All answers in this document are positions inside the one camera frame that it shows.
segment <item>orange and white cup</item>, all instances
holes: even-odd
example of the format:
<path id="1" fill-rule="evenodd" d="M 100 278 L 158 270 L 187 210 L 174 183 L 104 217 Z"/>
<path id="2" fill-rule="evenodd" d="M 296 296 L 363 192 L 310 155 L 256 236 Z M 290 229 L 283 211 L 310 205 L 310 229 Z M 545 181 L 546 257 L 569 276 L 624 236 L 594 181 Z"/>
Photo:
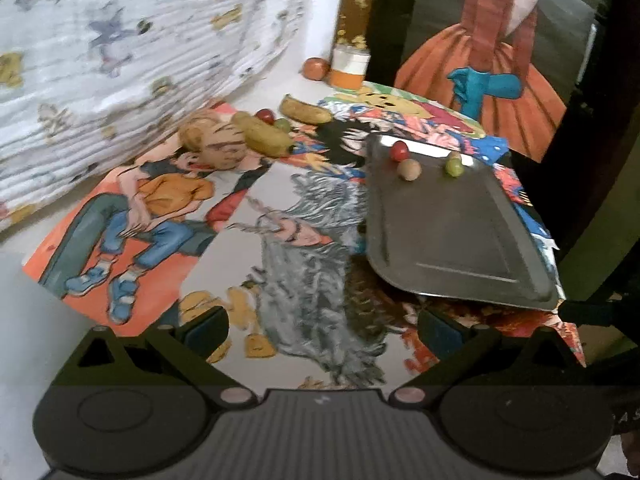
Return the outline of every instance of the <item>orange and white cup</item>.
<path id="1" fill-rule="evenodd" d="M 329 85 L 342 90 L 359 90 L 364 83 L 371 53 L 349 45 L 336 45 L 329 73 Z"/>

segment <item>beige ball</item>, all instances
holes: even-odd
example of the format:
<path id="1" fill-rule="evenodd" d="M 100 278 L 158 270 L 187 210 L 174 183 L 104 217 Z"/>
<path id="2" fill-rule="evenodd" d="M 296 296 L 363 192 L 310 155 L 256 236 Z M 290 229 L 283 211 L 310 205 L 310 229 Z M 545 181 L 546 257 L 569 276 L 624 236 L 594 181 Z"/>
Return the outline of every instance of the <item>beige ball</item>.
<path id="1" fill-rule="evenodd" d="M 411 182 L 420 176 L 422 173 L 422 166 L 417 160 L 408 158 L 398 164 L 398 175 L 403 180 Z"/>

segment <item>orange shirt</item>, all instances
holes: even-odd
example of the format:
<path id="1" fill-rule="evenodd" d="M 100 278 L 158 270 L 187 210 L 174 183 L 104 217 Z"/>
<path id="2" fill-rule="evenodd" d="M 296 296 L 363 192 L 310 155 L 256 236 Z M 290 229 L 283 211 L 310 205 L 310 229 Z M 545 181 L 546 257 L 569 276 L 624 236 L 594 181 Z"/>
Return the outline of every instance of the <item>orange shirt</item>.
<path id="1" fill-rule="evenodd" d="M 157 176 L 138 189 L 145 196 L 146 208 L 155 216 L 175 213 L 194 200 L 206 200 L 214 193 L 213 184 L 204 178 L 189 178 L 180 173 Z"/>

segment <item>orange dress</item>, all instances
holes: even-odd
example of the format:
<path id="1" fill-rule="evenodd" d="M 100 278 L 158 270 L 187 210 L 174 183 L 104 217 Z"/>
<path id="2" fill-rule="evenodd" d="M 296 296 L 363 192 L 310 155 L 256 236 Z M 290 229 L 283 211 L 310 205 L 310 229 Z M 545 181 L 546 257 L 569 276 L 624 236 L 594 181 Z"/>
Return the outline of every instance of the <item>orange dress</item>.
<path id="1" fill-rule="evenodd" d="M 516 27 L 512 45 L 503 40 L 514 0 L 465 0 L 462 20 L 427 40 L 396 75 L 395 86 L 460 110 L 452 70 L 513 73 L 522 83 L 518 99 L 485 95 L 480 123 L 488 134 L 509 141 L 512 150 L 542 160 L 566 110 L 545 77 L 530 63 L 536 35 L 534 8 Z"/>

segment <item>banana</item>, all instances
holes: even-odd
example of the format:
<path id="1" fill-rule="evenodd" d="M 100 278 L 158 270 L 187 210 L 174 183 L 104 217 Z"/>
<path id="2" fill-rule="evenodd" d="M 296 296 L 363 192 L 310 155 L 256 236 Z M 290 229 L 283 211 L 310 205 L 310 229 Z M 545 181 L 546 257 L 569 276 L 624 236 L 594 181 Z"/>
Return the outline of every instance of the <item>banana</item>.
<path id="1" fill-rule="evenodd" d="M 231 122 L 244 132 L 246 145 L 254 152 L 277 158 L 290 154 L 293 140 L 275 126 L 261 121 L 247 112 L 236 112 Z"/>
<path id="2" fill-rule="evenodd" d="M 280 111 L 283 115 L 305 124 L 324 124 L 334 118 L 329 110 L 298 101 L 290 94 L 284 96 L 280 103 Z"/>

